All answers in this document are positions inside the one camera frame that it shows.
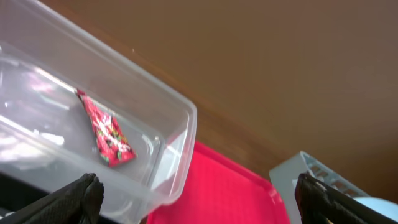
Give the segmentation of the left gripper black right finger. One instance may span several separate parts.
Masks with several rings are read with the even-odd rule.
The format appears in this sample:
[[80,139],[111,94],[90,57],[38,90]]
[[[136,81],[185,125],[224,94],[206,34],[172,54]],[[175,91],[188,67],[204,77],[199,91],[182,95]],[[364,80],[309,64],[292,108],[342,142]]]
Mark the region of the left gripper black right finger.
[[303,224],[397,224],[308,173],[299,175],[295,199]]

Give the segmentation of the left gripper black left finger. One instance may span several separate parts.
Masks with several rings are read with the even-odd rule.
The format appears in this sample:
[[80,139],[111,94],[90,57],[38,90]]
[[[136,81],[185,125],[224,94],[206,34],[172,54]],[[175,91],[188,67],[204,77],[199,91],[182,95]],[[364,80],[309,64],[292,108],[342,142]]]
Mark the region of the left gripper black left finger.
[[96,174],[76,181],[4,217],[8,224],[97,224],[104,200],[104,185]]

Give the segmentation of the red snack wrapper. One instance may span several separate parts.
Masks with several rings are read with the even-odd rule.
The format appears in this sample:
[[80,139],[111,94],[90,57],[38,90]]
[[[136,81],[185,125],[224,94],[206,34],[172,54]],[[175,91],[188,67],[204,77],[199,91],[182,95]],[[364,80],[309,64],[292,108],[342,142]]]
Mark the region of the red snack wrapper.
[[117,166],[135,159],[136,152],[123,134],[117,119],[100,109],[84,91],[77,90],[76,95],[90,119],[99,154],[107,165]]

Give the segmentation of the light blue plate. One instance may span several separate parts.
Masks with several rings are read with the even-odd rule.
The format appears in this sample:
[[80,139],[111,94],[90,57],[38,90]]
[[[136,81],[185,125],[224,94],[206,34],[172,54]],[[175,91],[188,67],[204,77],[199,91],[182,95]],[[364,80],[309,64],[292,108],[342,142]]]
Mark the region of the light blue plate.
[[398,222],[398,204],[376,197],[355,197],[355,201]]

